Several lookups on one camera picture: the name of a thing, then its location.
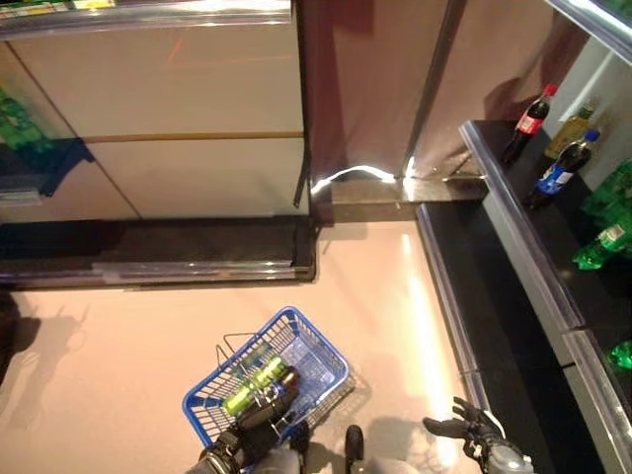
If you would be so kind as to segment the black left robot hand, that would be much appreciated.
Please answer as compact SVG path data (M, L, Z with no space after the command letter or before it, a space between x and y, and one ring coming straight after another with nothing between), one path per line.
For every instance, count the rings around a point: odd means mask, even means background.
M211 473L240 473L254 466L280 443L293 423L296 415L291 406L298 395L297 389L288 390L264 406L248 409L198 460Z

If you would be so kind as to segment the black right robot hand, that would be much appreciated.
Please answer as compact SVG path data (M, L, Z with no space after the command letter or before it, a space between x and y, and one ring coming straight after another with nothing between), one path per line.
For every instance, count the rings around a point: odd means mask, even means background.
M436 420L424 417L423 426L432 435L461 439L465 455L484 467L490 442L505 439L504 429L488 412L470 402L457 396L452 401L455 418Z

